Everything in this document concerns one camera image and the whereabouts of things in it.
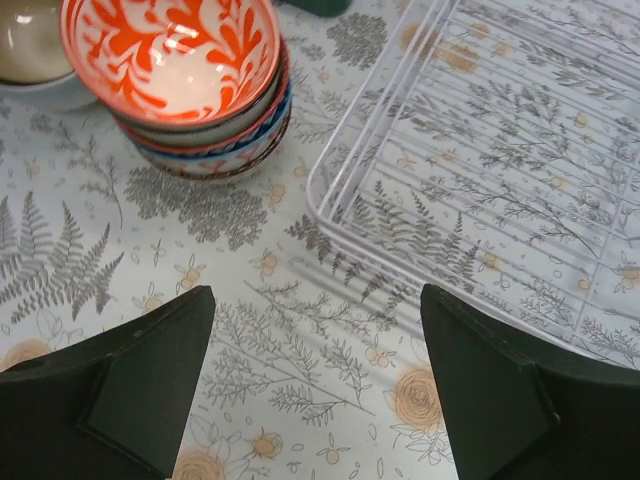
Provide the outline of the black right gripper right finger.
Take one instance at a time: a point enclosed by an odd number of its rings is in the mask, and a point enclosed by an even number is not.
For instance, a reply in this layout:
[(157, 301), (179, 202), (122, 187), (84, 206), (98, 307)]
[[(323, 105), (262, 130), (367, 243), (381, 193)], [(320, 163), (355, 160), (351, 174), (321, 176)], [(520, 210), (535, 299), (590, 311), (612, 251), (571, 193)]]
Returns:
[(424, 286), (421, 319), (461, 479), (636, 479), (639, 373)]

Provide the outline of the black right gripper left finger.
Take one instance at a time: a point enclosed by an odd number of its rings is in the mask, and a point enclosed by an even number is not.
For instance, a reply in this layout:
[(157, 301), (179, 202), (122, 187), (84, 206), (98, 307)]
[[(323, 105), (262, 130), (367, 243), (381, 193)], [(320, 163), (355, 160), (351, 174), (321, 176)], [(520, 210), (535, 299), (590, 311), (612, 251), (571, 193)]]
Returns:
[(2, 372), (2, 478), (170, 478), (215, 308), (198, 286)]

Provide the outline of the pale green bowl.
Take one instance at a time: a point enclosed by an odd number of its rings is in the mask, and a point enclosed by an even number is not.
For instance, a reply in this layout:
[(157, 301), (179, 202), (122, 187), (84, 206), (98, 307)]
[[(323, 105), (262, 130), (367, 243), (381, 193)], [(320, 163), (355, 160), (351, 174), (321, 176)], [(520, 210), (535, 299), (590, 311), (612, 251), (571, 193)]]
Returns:
[(289, 50), (280, 37), (279, 64), (271, 83), (249, 107), (211, 125), (186, 130), (162, 131), (158, 127), (144, 126), (111, 110), (118, 127), (133, 141), (149, 148), (175, 154), (191, 154), (197, 150), (224, 149), (245, 140), (267, 121), (282, 101), (288, 85)]

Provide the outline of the white orange ring bowl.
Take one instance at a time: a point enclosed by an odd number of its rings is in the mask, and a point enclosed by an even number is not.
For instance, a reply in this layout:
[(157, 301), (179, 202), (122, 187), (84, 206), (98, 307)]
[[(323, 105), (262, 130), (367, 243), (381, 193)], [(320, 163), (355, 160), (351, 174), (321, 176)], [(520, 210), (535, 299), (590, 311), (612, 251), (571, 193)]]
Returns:
[(119, 114), (160, 128), (239, 114), (279, 64), (270, 1), (64, 1), (59, 21), (82, 83)]

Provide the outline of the black gold bowl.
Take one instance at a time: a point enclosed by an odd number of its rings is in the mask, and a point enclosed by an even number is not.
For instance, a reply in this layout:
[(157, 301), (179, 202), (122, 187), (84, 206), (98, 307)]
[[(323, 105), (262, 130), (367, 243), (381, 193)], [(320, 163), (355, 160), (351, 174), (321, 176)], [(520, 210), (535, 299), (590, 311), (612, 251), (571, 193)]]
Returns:
[(72, 72), (60, 38), (60, 1), (1, 0), (1, 82), (40, 84)]

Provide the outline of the brown checker pattern bowl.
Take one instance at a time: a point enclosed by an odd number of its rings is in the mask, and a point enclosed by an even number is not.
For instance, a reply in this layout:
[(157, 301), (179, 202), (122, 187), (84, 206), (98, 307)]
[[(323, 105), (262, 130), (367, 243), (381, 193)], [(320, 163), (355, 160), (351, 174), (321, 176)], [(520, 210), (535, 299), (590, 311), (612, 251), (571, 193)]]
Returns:
[(231, 179), (236, 179), (239, 176), (249, 172), (250, 170), (256, 169), (278, 147), (288, 128), (290, 117), (291, 117), (291, 109), (290, 109), (290, 112), (286, 115), (285, 120), (281, 125), (281, 128), (276, 132), (275, 137), (272, 139), (272, 141), (267, 145), (267, 147), (264, 150), (259, 151), (255, 157), (250, 158), (247, 163), (240, 165), (237, 169), (227, 171), (227, 172), (219, 172), (219, 171), (213, 170), (213, 167), (227, 166), (227, 163), (224, 161), (218, 161), (215, 163), (187, 162), (186, 164), (183, 164), (182, 162), (172, 162), (172, 161), (162, 162), (153, 155), (143, 154), (141, 151), (140, 152), (142, 157), (145, 160), (147, 160), (151, 165), (173, 176), (185, 178), (188, 180), (207, 180), (207, 181), (209, 180), (227, 181)]

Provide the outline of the blue triangle pattern bowl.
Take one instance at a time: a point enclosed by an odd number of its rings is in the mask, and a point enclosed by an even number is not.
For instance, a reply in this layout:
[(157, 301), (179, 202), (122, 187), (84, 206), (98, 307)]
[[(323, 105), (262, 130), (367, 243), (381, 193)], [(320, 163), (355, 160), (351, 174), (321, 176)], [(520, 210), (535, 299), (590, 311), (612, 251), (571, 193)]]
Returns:
[(280, 101), (275, 111), (272, 112), (265, 122), (248, 136), (218, 149), (208, 148), (196, 153), (177, 154), (164, 153), (158, 148), (145, 146), (134, 140), (134, 146), (143, 154), (150, 154), (157, 157), (162, 162), (187, 162), (198, 163), (215, 163), (224, 161), (227, 166), (213, 167), (214, 171), (227, 172), (237, 169), (240, 165), (247, 163), (250, 158), (255, 157), (259, 151), (264, 150), (267, 145), (275, 137), (276, 132), (281, 128), (286, 115), (290, 112), (292, 103), (292, 91), (290, 88), (285, 90), (285, 96)]

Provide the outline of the red diamond pattern bowl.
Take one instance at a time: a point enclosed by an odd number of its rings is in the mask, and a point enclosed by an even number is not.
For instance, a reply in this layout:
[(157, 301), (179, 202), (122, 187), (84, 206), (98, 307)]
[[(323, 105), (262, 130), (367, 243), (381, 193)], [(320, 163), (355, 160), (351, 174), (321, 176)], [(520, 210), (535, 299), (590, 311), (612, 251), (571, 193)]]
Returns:
[(211, 128), (162, 132), (129, 125), (117, 116), (114, 120), (131, 141), (149, 151), (184, 158), (218, 155), (242, 148), (268, 131), (286, 104), (288, 85), (288, 73), (281, 70), (278, 83), (272, 82), (254, 106)]

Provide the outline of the green compartment organizer tray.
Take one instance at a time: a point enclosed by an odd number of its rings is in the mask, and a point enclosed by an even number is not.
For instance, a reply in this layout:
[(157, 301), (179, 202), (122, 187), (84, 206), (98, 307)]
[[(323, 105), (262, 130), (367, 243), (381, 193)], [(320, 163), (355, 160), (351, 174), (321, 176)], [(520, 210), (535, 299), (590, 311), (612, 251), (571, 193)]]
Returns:
[(324, 18), (333, 18), (345, 13), (353, 3), (352, 0), (283, 0), (283, 2)]

